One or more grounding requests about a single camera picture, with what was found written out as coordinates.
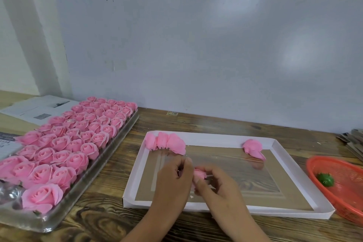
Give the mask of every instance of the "wooden table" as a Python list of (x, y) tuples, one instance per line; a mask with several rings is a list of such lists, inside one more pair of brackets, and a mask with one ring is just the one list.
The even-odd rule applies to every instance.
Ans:
[[(6, 102), (1, 91), (0, 102)], [(168, 116), (166, 113), (167, 111), (140, 108), (140, 118), (134, 128), (56, 230), (40, 234), (0, 225), (0, 241), (119, 242), (146, 213), (146, 210), (124, 209), (122, 194), (142, 140), (150, 130), (272, 137), (282, 144), (304, 170), (306, 159), (313, 155), (341, 157), (345, 161), (362, 166), (362, 162), (332, 133), (183, 113)], [(266, 216), (254, 216), (254, 219), (272, 241), (363, 241), (363, 227), (358, 227), (335, 214), (330, 220)], [(209, 213), (182, 213), (164, 241), (230, 240)]]

